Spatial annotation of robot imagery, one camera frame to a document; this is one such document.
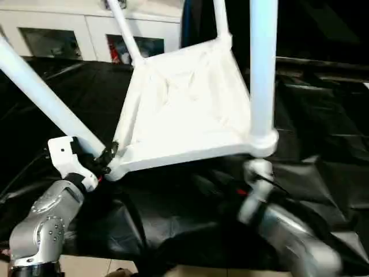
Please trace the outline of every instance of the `chair seat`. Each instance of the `chair seat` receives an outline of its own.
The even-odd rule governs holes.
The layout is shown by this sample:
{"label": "chair seat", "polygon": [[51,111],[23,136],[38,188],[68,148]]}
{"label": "chair seat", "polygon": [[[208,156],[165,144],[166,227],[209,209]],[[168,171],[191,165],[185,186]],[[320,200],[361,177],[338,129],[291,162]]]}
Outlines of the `chair seat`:
{"label": "chair seat", "polygon": [[250,101],[220,39],[136,65],[115,133],[127,171],[247,152]]}

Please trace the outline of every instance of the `floor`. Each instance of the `floor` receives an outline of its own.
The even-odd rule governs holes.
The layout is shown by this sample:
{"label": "floor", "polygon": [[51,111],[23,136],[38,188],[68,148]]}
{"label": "floor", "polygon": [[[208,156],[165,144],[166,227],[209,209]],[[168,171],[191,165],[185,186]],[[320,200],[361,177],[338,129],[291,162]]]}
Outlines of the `floor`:
{"label": "floor", "polygon": [[[62,256],[62,270],[66,277],[104,277],[118,268],[127,268],[137,272],[132,261],[109,260],[90,257]],[[180,265],[168,272],[165,277],[290,277],[279,272],[260,272],[239,269],[201,268]],[[7,277],[7,264],[0,261],[0,277]]]}

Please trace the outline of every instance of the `black plastic sheet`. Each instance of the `black plastic sheet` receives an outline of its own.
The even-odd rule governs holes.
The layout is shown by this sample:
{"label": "black plastic sheet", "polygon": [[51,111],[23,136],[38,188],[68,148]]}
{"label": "black plastic sheet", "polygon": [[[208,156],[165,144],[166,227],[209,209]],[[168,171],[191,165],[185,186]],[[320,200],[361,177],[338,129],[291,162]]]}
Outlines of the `black plastic sheet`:
{"label": "black plastic sheet", "polygon": [[[111,141],[130,68],[49,59],[30,64],[98,138]],[[58,178],[42,153],[47,140],[62,133],[4,75],[0,88],[0,247],[6,248],[12,228]],[[367,98],[362,84],[277,78],[280,141],[270,160],[276,181],[295,200],[322,217],[331,231],[356,231],[368,252],[369,137],[362,120]],[[72,222],[64,253],[131,259],[153,272],[179,263],[283,269],[274,250],[235,219],[244,198],[237,190],[244,189],[247,159],[228,156],[103,181]],[[344,273],[362,271],[348,266]]]}

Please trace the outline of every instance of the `robotic arm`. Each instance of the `robotic arm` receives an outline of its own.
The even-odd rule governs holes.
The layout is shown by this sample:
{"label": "robotic arm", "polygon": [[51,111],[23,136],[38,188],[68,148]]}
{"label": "robotic arm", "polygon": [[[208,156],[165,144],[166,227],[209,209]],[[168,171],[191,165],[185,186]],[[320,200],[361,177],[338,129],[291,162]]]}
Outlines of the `robotic arm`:
{"label": "robotic arm", "polygon": [[[266,204],[274,189],[272,165],[262,159],[246,164],[245,181],[253,187],[245,199],[238,219],[244,224],[257,221],[256,232],[277,251],[294,277],[339,276],[341,259],[330,246],[319,240],[302,220],[275,204]],[[252,175],[263,179],[252,181]]]}
{"label": "robotic arm", "polygon": [[61,276],[59,257],[65,232],[77,215],[84,195],[99,183],[93,172],[78,161],[78,142],[72,137],[49,140],[54,167],[62,180],[37,199],[28,216],[10,236],[12,276]]}

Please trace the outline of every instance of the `glass panel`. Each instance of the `glass panel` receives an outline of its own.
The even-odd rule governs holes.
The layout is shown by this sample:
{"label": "glass panel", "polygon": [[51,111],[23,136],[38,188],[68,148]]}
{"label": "glass panel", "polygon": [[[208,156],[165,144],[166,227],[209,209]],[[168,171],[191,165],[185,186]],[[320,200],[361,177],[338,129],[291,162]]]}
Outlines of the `glass panel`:
{"label": "glass panel", "polygon": [[19,28],[36,57],[82,59],[73,31]]}
{"label": "glass panel", "polygon": [[[136,36],[134,39],[140,49],[141,55],[144,57],[151,57],[164,53],[164,39],[142,38],[139,36]],[[132,60],[122,36],[107,35],[107,40],[111,61],[113,63],[130,65]]]}

